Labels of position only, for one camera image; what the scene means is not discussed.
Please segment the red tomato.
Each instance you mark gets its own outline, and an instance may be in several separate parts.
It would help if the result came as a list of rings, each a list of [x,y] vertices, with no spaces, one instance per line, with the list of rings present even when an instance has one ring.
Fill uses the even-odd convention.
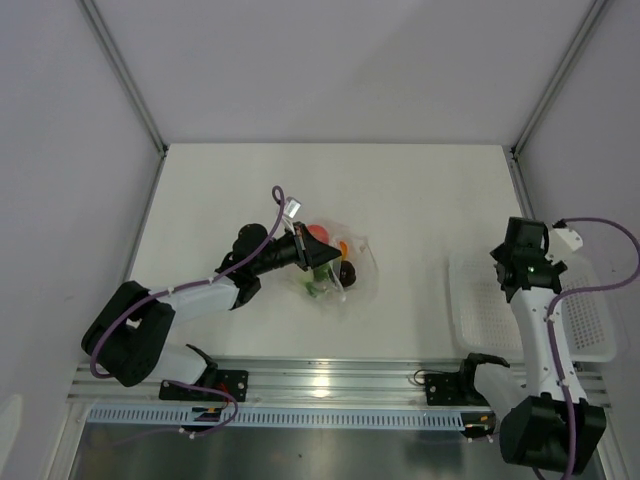
[[[316,240],[324,244],[330,243],[329,232],[323,226],[317,224],[309,224],[307,226],[307,230]]]

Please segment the green orange mango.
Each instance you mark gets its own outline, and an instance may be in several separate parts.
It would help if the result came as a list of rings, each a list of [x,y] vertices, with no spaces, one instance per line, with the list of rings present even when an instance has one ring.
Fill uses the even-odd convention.
[[[313,280],[316,282],[324,282],[331,279],[332,267],[330,264],[325,264],[313,269]]]

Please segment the green leafy vegetable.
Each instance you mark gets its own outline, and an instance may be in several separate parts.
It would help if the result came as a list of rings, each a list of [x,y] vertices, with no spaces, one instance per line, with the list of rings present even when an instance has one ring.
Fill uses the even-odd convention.
[[[312,280],[304,283],[306,293],[314,299],[325,297],[331,291],[332,284],[328,280]]]

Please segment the dark purple fruit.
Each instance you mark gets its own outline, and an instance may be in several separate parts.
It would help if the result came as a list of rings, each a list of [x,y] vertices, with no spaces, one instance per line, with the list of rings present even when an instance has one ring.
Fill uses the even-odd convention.
[[[357,272],[355,266],[348,260],[342,261],[339,268],[339,281],[344,288],[355,284]]]

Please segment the clear zip top bag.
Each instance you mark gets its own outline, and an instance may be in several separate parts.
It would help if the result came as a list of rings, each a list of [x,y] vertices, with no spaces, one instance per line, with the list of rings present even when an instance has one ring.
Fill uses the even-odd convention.
[[[338,249],[341,256],[307,272],[294,268],[285,285],[307,307],[340,321],[361,315],[377,295],[379,272],[368,238],[348,226],[327,218],[307,225],[318,240]]]

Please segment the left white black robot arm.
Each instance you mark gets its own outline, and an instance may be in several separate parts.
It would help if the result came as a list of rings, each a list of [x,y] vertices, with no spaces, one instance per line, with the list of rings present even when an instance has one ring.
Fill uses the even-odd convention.
[[[136,281],[121,284],[85,332],[81,348],[97,378],[114,378],[124,387],[158,380],[163,400],[215,398],[222,383],[217,363],[194,345],[169,343],[171,329],[244,306],[260,290],[263,274],[289,265],[308,272],[340,257],[339,249],[301,222],[279,238],[248,224],[211,278],[156,292]]]

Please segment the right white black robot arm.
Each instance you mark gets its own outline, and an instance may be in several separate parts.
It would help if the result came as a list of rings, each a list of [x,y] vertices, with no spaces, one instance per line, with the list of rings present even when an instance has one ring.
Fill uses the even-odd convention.
[[[589,463],[606,418],[589,403],[571,363],[560,308],[567,266],[550,258],[550,245],[544,223],[512,217],[503,242],[490,253],[518,326],[525,383],[517,383],[507,360],[471,353],[461,362],[456,389],[464,401],[484,399],[491,407],[506,463],[568,479]]]

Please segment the white perforated plastic basket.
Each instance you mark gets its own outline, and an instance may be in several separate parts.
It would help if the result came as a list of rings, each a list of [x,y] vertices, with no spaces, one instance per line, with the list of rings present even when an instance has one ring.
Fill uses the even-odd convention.
[[[458,344],[469,353],[523,360],[516,319],[485,254],[449,257],[449,294]],[[608,363],[617,355],[611,314],[602,292],[571,296],[559,303],[570,355],[575,362]]]

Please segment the right aluminium corner post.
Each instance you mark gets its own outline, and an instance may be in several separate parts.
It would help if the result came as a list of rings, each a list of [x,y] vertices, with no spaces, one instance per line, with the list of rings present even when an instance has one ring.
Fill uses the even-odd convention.
[[[554,105],[571,73],[584,54],[589,42],[597,31],[610,7],[611,0],[595,0],[590,5],[572,34],[567,47],[564,49],[559,62],[546,82],[541,95],[537,99],[532,111],[527,117],[510,152],[515,162],[518,162],[533,138],[536,130],[545,119],[549,109]]]

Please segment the aluminium corner post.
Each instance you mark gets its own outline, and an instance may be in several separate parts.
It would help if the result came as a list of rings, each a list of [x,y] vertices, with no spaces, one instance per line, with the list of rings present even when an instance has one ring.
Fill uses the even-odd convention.
[[[611,0],[595,0],[590,5],[572,34],[567,47],[564,49],[559,62],[546,82],[541,95],[537,99],[532,111],[527,117],[510,152],[515,162],[518,162],[533,138],[536,130],[545,119],[549,109],[554,105],[571,73],[584,54],[589,42],[597,31],[610,7]]]
[[[98,3],[93,0],[78,0],[76,4],[154,150],[160,157],[164,157],[168,150],[168,145],[160,133],[160,129],[115,41],[111,29],[100,11]]]

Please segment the aluminium rail frame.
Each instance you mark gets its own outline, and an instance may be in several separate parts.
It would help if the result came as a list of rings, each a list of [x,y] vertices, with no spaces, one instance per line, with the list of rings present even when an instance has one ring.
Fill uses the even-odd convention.
[[[381,410],[459,410],[488,411],[486,405],[431,403],[425,393],[419,370],[456,371],[460,361],[419,362],[411,360],[340,360],[217,358],[222,370],[245,370],[242,407],[381,409]],[[591,405],[611,409],[611,401],[600,373],[578,368],[576,372]],[[134,387],[123,387],[115,379],[98,380],[81,363],[67,394],[69,403],[166,404],[158,394],[161,380],[146,380]]]

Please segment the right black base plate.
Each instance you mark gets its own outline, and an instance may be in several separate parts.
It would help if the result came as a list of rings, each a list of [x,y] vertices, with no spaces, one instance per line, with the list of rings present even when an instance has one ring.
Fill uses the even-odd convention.
[[[430,406],[489,406],[463,373],[421,369],[413,380],[423,388]]]

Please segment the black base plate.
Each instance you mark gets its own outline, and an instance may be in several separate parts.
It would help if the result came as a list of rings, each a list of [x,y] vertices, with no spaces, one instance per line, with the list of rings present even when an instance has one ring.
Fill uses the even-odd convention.
[[[196,381],[199,390],[178,386],[175,382],[163,381],[159,389],[159,399],[182,402],[226,402],[227,398],[211,393],[219,390],[231,395],[238,403],[246,400],[249,386],[249,372],[246,370],[208,369]]]
[[[421,369],[413,380],[423,388],[430,406],[489,406],[463,373]]]

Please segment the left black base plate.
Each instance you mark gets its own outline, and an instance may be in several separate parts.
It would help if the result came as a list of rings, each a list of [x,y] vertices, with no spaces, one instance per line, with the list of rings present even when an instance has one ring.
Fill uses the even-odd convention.
[[[219,390],[231,395],[238,403],[246,400],[249,386],[249,372],[246,370],[208,369],[196,381],[199,390],[178,386],[175,382],[163,381],[159,389],[159,399],[182,402],[226,402],[227,398],[211,393]]]

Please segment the left aluminium corner post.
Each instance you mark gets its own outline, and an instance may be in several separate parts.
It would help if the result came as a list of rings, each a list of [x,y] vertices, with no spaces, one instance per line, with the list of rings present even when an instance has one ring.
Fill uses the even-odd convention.
[[[168,145],[160,133],[160,129],[115,41],[111,29],[100,11],[98,3],[93,0],[78,0],[76,4],[154,150],[160,157],[164,157],[168,150]]]

